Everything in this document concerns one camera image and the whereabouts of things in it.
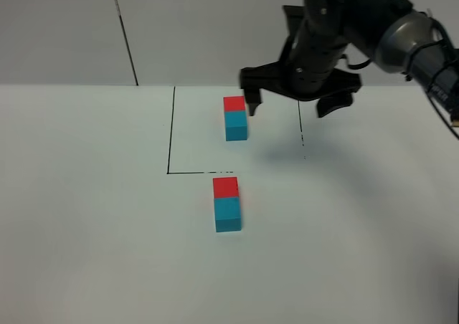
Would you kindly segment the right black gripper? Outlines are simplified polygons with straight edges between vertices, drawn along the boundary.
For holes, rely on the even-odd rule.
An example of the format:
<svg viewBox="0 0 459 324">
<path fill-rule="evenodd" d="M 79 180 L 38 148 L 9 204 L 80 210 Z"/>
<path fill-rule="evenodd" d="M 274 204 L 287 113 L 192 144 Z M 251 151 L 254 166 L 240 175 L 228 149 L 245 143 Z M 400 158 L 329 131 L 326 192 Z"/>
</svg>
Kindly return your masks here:
<svg viewBox="0 0 459 324">
<path fill-rule="evenodd" d="M 336 69 L 348 42 L 315 33 L 302 6 L 285 5 L 283 13 L 288 37 L 278 61 L 240 70 L 240 88 L 249 116 L 253 117 L 262 103 L 262 90 L 302 102 L 318 100 L 319 118 L 350 107 L 353 94 L 361 88 L 361 78 Z"/>
</svg>

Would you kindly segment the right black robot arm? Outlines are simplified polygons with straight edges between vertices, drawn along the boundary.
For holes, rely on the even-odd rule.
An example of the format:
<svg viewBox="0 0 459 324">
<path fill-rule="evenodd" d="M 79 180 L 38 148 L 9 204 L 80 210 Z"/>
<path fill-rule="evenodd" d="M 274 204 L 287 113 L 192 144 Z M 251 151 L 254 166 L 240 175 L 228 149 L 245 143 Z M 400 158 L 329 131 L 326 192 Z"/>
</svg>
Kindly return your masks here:
<svg viewBox="0 0 459 324">
<path fill-rule="evenodd" d="M 382 71 L 415 81 L 453 135 L 458 134 L 458 50 L 444 26 L 410 0 L 303 0 L 283 7 L 288 36 L 276 62 L 240 71 L 250 114 L 267 90 L 314 101 L 318 117 L 352 105 L 361 65 L 337 64 L 356 47 Z"/>
</svg>

